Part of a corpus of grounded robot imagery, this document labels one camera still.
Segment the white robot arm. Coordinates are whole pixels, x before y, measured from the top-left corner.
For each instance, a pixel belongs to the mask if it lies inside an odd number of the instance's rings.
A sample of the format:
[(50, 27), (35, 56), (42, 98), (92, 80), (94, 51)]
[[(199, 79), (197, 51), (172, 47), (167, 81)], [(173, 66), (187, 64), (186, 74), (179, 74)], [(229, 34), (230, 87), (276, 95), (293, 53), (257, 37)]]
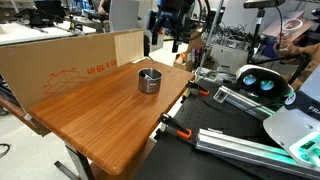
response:
[(263, 126), (296, 162), (320, 167), (320, 67)]

